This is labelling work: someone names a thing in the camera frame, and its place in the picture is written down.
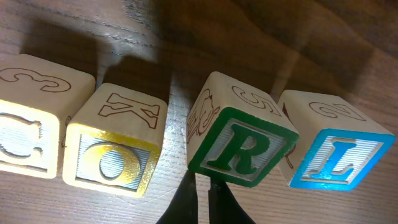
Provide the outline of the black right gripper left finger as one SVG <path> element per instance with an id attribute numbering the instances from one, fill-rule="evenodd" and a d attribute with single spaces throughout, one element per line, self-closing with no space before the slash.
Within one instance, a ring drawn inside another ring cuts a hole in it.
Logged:
<path id="1" fill-rule="evenodd" d="M 157 224 L 198 224 L 195 173 L 187 170 L 173 199 Z"/>

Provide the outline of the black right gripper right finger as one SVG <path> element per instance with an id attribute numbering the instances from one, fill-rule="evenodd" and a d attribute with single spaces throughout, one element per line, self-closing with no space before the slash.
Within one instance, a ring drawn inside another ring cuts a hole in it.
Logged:
<path id="1" fill-rule="evenodd" d="M 239 205 L 226 182 L 211 178 L 208 199 L 210 224 L 255 224 Z"/>

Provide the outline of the green R block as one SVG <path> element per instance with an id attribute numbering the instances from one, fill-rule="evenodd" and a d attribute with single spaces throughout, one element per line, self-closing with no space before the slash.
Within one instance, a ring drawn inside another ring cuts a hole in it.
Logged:
<path id="1" fill-rule="evenodd" d="M 255 187 L 299 132 L 266 92 L 220 72 L 207 78 L 187 116 L 190 171 Z"/>

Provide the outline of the yellow O block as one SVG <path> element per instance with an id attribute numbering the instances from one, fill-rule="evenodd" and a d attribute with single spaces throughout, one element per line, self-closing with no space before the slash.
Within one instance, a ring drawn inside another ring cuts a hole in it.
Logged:
<path id="1" fill-rule="evenodd" d="M 168 105 L 154 96 L 102 84 L 67 128 L 63 180 L 139 198 L 162 151 Z"/>

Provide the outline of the blue L block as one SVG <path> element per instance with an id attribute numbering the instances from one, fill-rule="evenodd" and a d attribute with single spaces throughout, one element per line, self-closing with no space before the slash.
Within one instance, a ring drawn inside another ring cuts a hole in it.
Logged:
<path id="1" fill-rule="evenodd" d="M 339 96 L 285 90 L 278 105 L 299 133 L 278 164 L 292 188 L 353 190 L 396 141 Z"/>

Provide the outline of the yellow C block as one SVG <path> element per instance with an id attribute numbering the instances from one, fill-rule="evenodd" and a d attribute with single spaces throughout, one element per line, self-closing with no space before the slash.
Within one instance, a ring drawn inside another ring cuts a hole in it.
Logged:
<path id="1" fill-rule="evenodd" d="M 66 128 L 95 85 L 88 73 L 27 54 L 1 62 L 1 170 L 56 177 Z"/>

